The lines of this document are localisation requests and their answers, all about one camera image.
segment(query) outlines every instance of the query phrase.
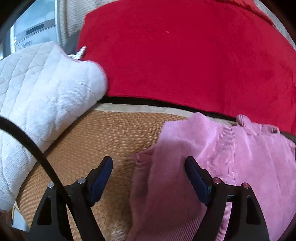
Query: rattan mat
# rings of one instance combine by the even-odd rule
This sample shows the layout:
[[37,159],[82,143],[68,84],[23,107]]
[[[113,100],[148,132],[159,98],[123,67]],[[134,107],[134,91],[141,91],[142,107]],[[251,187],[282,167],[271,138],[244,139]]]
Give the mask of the rattan mat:
[[[112,157],[112,174],[101,200],[92,208],[107,241],[125,240],[131,227],[129,196],[134,166],[131,155],[153,145],[164,122],[182,119],[186,118],[93,110],[70,126],[47,151],[48,160],[64,185],[85,177],[104,156]],[[49,182],[45,171],[36,164],[20,189],[17,203],[29,226]],[[74,240],[81,240],[73,218],[69,221]]]

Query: red fleece blanket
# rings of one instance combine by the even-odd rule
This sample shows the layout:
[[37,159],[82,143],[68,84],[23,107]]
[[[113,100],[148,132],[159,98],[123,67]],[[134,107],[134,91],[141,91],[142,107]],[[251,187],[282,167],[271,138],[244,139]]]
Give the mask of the red fleece blanket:
[[260,11],[232,2],[107,4],[86,16],[78,47],[104,68],[109,96],[244,114],[296,134],[295,51]]

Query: black wire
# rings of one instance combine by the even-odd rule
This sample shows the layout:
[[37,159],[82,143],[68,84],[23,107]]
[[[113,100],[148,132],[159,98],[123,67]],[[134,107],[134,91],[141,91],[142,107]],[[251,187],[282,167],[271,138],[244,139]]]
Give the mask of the black wire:
[[38,146],[17,125],[2,116],[0,116],[0,129],[7,132],[16,140],[18,140],[35,157],[35,159],[40,163],[47,175],[53,181],[57,191],[66,202],[73,218],[75,219],[70,197],[68,196],[63,184],[61,183],[54,169],[52,168],[42,151],[38,148]]

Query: metal screw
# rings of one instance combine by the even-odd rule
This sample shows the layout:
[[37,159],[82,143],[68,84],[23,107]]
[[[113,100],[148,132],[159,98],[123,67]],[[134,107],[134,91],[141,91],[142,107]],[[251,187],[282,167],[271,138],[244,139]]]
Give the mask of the metal screw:
[[219,184],[219,183],[221,183],[221,179],[218,178],[218,177],[214,177],[213,182],[216,183],[216,184]]
[[50,188],[50,189],[53,189],[54,183],[53,182],[50,182],[49,184],[47,184],[47,187]]
[[78,180],[77,180],[77,182],[79,183],[79,184],[82,184],[82,183],[85,183],[85,178],[84,177],[81,177],[81,178],[79,178]]
[[244,188],[246,188],[246,189],[248,189],[248,188],[251,187],[249,183],[243,183],[242,186],[243,186]]

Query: pink towel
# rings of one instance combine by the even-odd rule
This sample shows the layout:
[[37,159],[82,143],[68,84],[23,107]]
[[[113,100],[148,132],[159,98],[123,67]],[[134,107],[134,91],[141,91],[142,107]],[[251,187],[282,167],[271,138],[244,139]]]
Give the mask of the pink towel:
[[[133,227],[128,241],[191,241],[206,211],[184,170],[193,156],[212,177],[248,182],[276,241],[296,212],[295,144],[271,125],[237,116],[226,126],[200,113],[166,122],[157,143],[136,154],[131,191]],[[226,205],[217,240],[223,241],[231,203]]]

